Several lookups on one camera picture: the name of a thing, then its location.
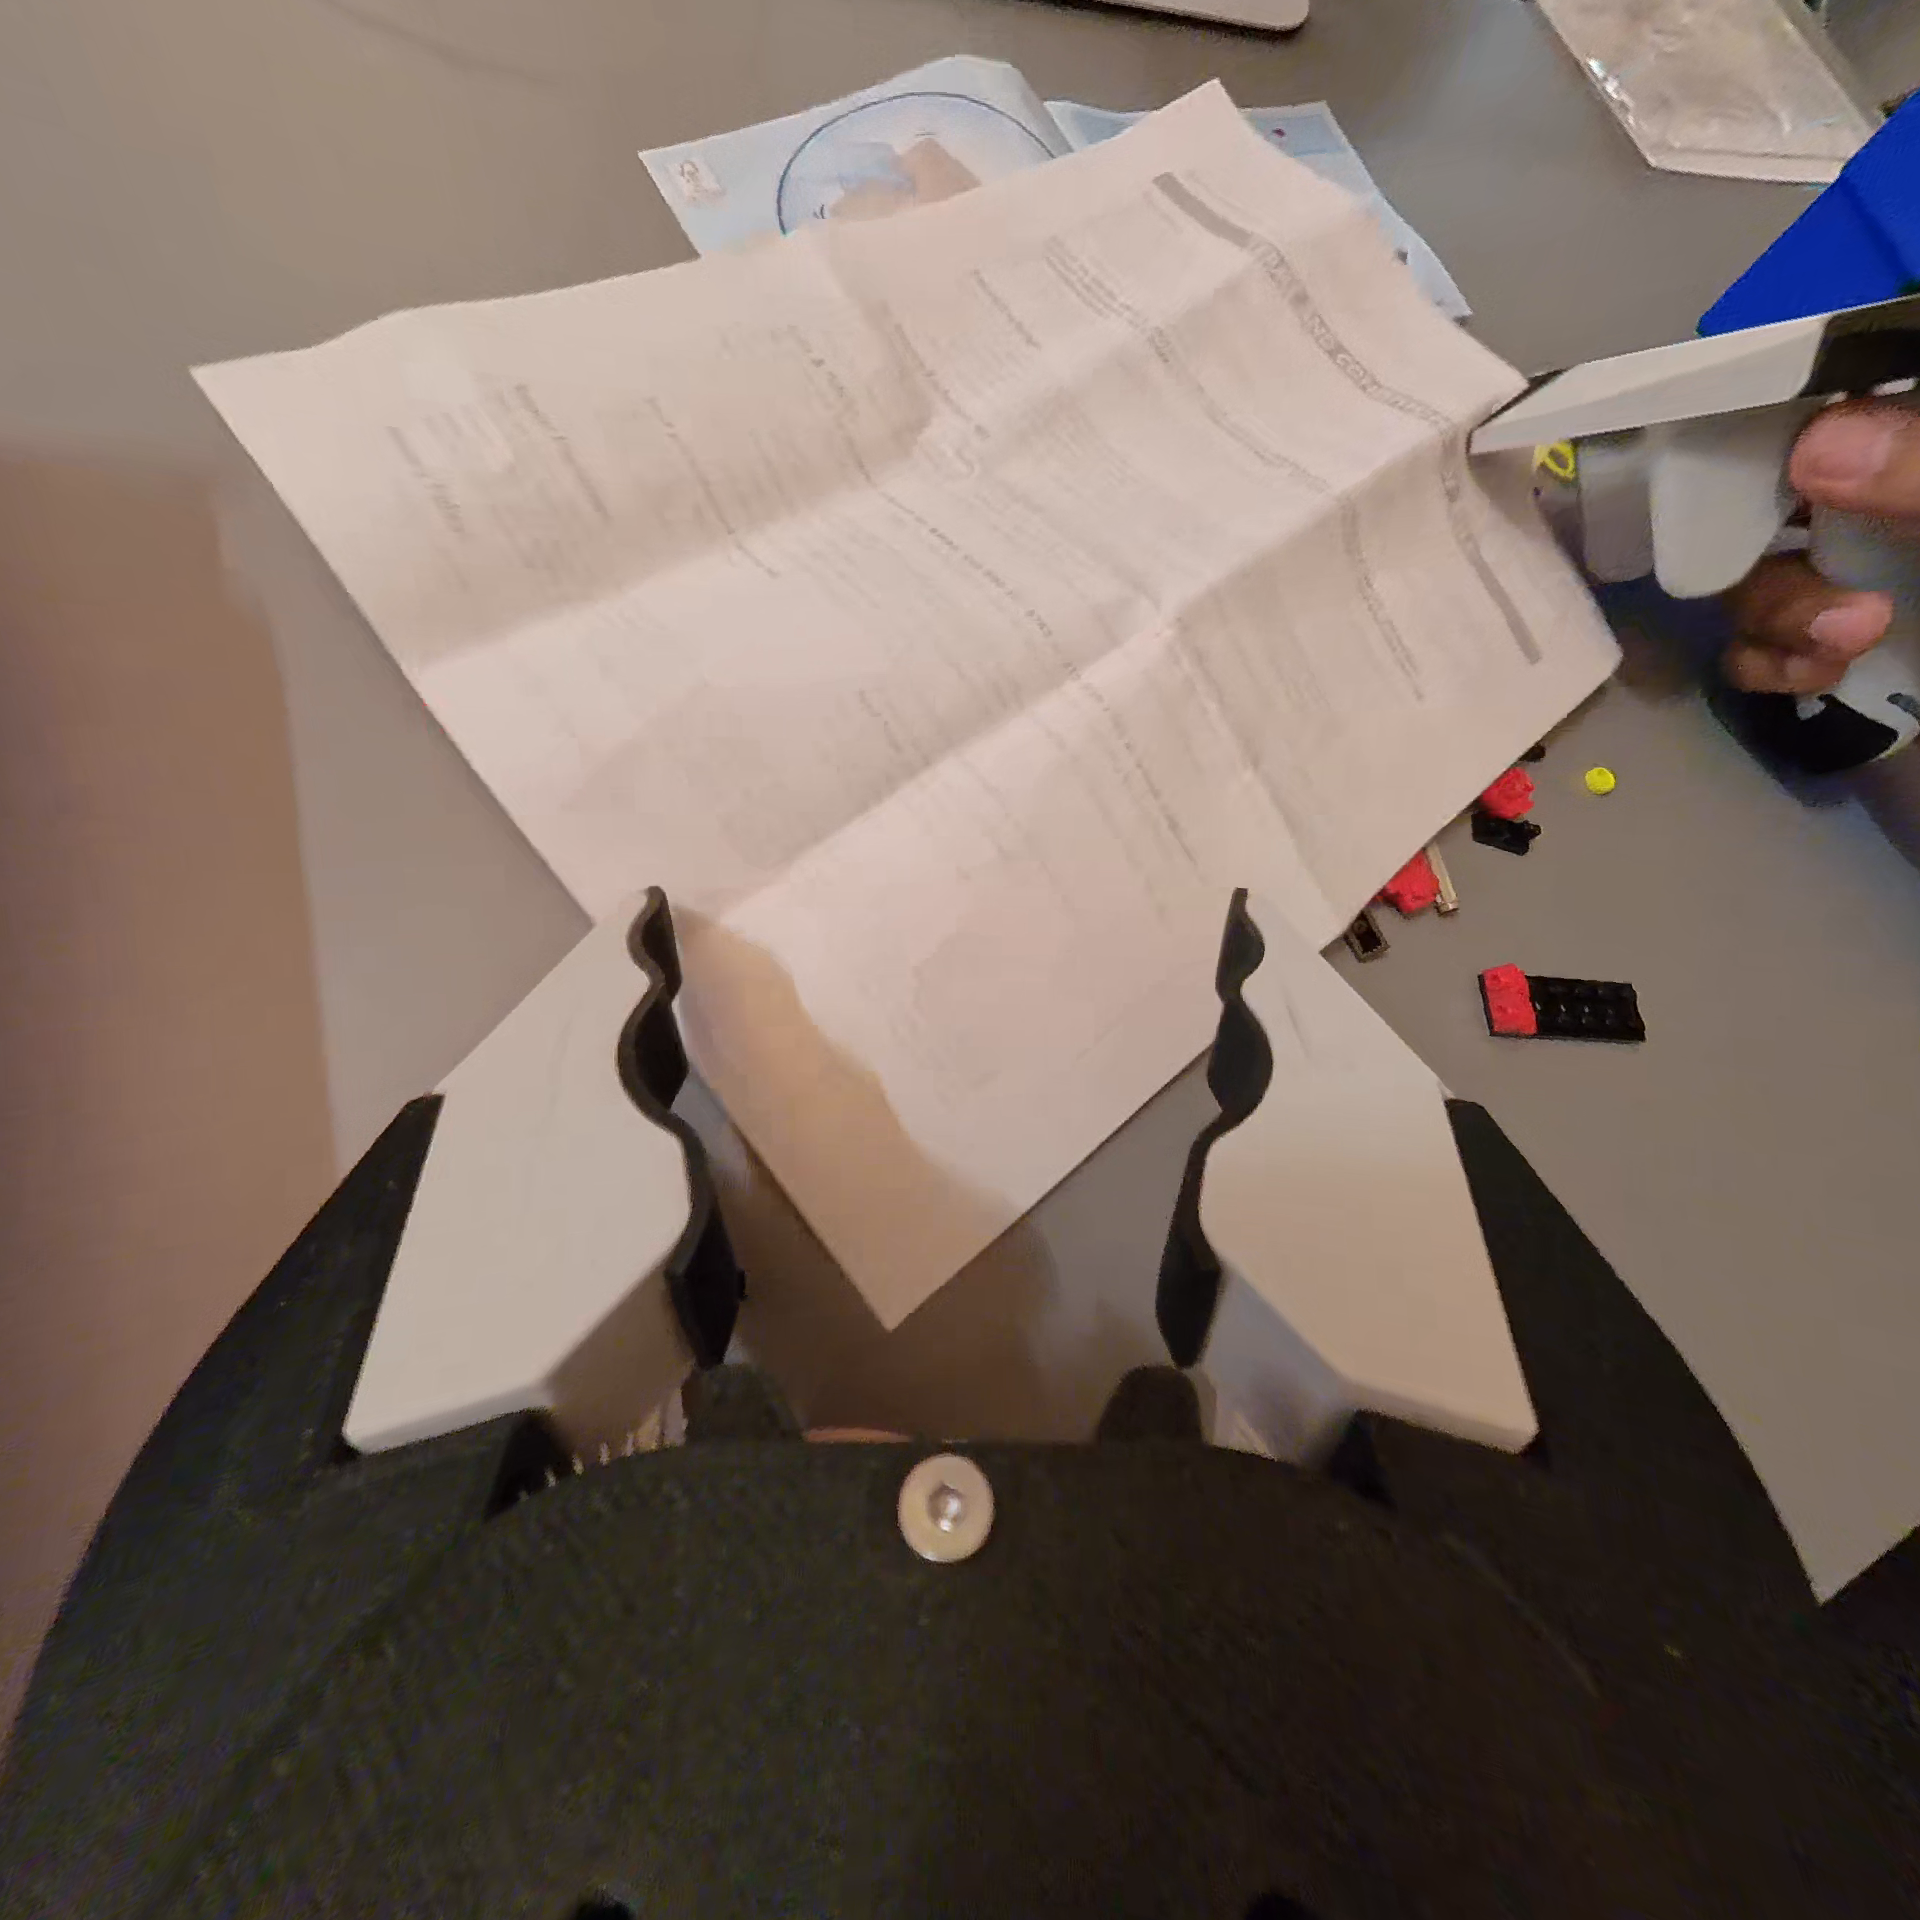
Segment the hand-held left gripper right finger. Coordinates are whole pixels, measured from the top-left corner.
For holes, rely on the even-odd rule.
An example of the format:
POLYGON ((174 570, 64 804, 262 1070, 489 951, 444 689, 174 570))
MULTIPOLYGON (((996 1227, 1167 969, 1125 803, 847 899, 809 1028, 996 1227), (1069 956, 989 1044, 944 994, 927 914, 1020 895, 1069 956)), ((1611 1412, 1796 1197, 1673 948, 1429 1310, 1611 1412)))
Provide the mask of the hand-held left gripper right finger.
POLYGON ((1246 890, 1216 1010, 1157 1282, 1207 1439, 1312 1470, 1374 1415, 1525 1454, 1539 1415, 1443 1081, 1246 890))

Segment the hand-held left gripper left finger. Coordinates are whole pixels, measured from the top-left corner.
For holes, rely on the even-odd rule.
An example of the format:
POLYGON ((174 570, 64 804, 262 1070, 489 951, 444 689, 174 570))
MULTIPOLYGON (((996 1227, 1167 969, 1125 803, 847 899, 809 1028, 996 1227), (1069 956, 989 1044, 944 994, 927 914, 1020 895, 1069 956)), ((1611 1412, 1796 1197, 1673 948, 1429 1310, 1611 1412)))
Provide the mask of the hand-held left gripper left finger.
POLYGON ((677 1110, 681 948, 648 886, 446 1076, 343 1439, 383 1454, 531 1412, 566 1457, 664 1439, 745 1302, 677 1110))

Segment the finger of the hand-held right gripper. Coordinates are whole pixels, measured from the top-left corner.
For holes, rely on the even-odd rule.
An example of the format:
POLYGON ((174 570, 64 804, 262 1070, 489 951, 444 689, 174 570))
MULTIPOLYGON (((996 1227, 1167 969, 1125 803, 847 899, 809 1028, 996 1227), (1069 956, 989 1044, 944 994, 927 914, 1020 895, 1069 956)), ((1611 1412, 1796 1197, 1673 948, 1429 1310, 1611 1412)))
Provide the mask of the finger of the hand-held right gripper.
POLYGON ((1903 295, 1550 373, 1471 431, 1471 452, 1871 393, 1915 374, 1917 298, 1903 295))

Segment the long black lego plate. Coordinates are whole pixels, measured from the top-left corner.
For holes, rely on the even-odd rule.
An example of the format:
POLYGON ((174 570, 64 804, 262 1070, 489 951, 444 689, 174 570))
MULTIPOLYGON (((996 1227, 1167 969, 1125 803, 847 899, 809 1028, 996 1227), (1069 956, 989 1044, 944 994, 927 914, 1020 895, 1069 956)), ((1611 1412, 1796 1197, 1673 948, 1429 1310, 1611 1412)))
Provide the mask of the long black lego plate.
POLYGON ((1638 993, 1625 981, 1526 973, 1531 1035, 1603 1044, 1648 1037, 1638 993))

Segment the pile of lego pieces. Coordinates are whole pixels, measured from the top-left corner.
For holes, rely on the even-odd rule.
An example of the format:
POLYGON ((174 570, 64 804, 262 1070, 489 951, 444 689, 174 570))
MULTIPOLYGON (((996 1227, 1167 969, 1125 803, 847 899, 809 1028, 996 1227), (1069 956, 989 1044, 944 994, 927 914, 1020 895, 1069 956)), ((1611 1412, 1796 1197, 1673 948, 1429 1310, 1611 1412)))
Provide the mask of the pile of lego pieces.
MULTIPOLYGON (((1543 839, 1539 819, 1539 783, 1531 769, 1545 756, 1534 747, 1512 761, 1502 775, 1483 786, 1461 817, 1471 845, 1499 852, 1502 857, 1526 857, 1543 839)), ((1461 894, 1443 841, 1429 839, 1376 895, 1343 926, 1335 948, 1360 965, 1379 961, 1387 951, 1380 914, 1400 922, 1432 917, 1452 922, 1461 909, 1461 894)))

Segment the white paper sheet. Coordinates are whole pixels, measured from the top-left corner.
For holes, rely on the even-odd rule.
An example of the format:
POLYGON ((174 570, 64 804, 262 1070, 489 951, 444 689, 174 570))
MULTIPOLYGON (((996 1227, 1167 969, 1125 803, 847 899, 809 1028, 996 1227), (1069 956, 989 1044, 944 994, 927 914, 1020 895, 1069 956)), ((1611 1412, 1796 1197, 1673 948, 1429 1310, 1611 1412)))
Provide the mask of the white paper sheet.
POLYGON ((872 221, 193 369, 894 1329, 1616 669, 1521 377, 1217 82, 872 221))

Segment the open lego instruction booklet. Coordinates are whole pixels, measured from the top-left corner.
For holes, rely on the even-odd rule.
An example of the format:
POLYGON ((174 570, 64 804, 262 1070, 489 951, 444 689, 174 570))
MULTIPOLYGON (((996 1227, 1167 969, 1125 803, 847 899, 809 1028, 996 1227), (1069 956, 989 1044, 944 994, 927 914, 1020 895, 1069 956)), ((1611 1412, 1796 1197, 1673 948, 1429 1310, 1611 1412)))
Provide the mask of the open lego instruction booklet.
MULTIPOLYGON (((1081 153, 1151 118, 1044 100, 1023 75, 952 55, 831 103, 641 151, 639 162, 700 257, 750 249, 816 223, 872 221, 1081 153)), ((1471 308, 1439 257, 1392 209, 1325 103, 1238 110, 1286 171, 1285 209, 1220 212, 1264 228, 1313 292, 1387 281, 1452 323, 1471 308)))

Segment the person's right hand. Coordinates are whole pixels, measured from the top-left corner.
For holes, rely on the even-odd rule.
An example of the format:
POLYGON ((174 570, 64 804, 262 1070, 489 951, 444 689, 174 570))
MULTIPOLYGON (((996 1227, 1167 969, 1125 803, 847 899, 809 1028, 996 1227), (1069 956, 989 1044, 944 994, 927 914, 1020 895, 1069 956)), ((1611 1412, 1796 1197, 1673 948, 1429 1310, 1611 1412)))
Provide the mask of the person's right hand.
MULTIPOLYGON (((1812 417, 1792 447, 1792 489, 1812 509, 1856 515, 1886 534, 1917 534, 1917 421, 1889 401, 1846 401, 1812 417)), ((1768 555, 1726 595, 1733 638, 1718 660, 1736 690, 1811 697, 1888 634, 1883 593, 1828 581, 1805 555, 1768 555)))

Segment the blue plastic storage bin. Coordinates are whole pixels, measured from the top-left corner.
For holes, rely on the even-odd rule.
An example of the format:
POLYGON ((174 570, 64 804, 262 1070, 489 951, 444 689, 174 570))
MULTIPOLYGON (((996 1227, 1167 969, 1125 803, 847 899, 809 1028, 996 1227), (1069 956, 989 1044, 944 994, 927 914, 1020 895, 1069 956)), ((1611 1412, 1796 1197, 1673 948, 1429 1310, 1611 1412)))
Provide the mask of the blue plastic storage bin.
POLYGON ((1917 92, 1901 95, 1840 175, 1718 295, 1701 338, 1912 298, 1917 92))

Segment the clear plastic bag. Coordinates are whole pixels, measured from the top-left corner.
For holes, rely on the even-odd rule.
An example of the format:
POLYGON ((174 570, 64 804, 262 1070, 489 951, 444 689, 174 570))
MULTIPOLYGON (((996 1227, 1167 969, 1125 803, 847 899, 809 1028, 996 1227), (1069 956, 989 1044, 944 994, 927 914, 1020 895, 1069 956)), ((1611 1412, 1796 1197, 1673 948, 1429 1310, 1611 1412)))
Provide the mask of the clear plastic bag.
POLYGON ((1539 2, 1656 171, 1833 186, 1883 113, 1799 2, 1539 2))

